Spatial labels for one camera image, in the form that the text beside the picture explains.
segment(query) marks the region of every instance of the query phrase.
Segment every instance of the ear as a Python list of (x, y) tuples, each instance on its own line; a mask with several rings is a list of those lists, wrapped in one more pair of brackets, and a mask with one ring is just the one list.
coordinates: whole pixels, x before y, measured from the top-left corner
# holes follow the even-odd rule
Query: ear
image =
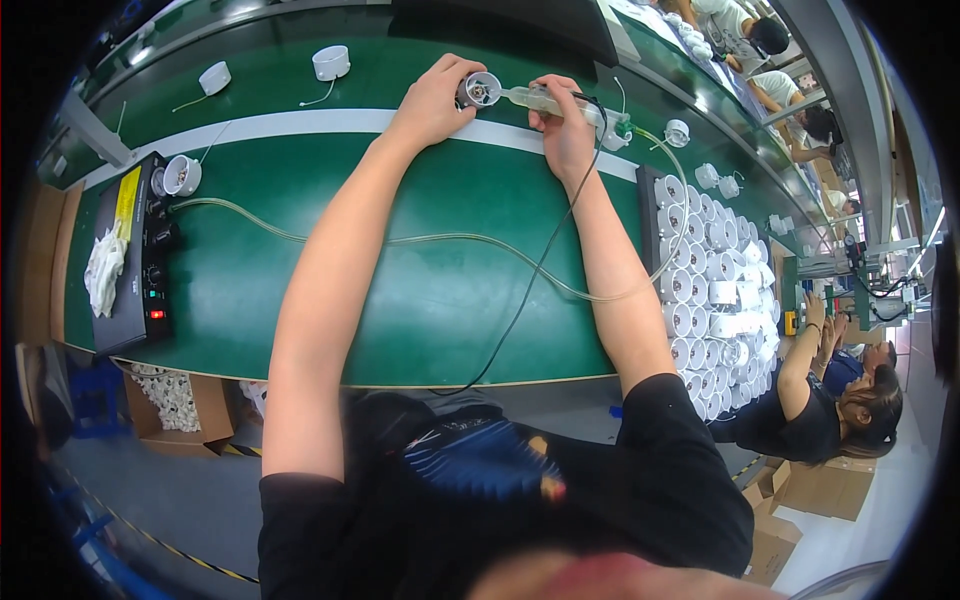
[(870, 421), (873, 420), (874, 416), (870, 414), (870, 410), (866, 406), (856, 406), (853, 408), (853, 413), (856, 415), (856, 422), (861, 425), (869, 425)]

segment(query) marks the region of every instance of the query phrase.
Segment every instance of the yellow warning label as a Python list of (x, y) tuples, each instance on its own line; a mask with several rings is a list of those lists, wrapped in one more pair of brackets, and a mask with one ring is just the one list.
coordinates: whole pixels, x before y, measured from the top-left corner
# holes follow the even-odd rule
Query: yellow warning label
[(113, 220), (120, 219), (120, 230), (117, 237), (130, 241), (133, 225), (133, 204), (136, 202), (136, 183), (140, 181), (140, 167), (130, 171), (120, 180), (120, 192), (117, 194), (117, 210)]

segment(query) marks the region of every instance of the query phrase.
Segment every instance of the black control box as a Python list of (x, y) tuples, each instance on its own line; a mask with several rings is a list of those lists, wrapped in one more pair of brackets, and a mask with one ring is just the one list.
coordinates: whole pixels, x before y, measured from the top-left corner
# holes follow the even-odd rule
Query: black control box
[(172, 332), (167, 253), (179, 241), (180, 230), (167, 218), (172, 199), (163, 190), (166, 166), (163, 156), (151, 152), (100, 195), (91, 233), (102, 237), (119, 220), (119, 236), (129, 243), (110, 317), (93, 317), (98, 355), (116, 354)]

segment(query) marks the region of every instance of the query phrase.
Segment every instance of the blue stool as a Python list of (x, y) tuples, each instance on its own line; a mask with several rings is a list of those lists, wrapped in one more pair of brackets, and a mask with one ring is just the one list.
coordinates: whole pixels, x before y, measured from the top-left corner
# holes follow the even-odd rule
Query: blue stool
[(67, 378), (73, 401), (73, 437), (85, 440), (127, 431), (117, 417), (116, 391), (124, 384), (123, 372), (107, 359), (82, 369), (68, 358)]

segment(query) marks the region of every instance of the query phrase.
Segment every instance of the woman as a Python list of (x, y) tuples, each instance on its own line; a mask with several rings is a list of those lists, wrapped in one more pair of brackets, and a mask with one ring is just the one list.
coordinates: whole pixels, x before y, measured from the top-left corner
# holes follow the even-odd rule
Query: woman
[[(876, 458), (897, 442), (903, 394), (897, 374), (880, 365), (873, 376), (834, 398), (820, 382), (827, 366), (818, 346), (833, 348), (824, 303), (806, 295), (806, 330), (774, 372), (774, 385), (735, 418), (710, 425), (713, 440), (811, 465), (836, 456)], [(810, 370), (811, 361), (814, 369)]]

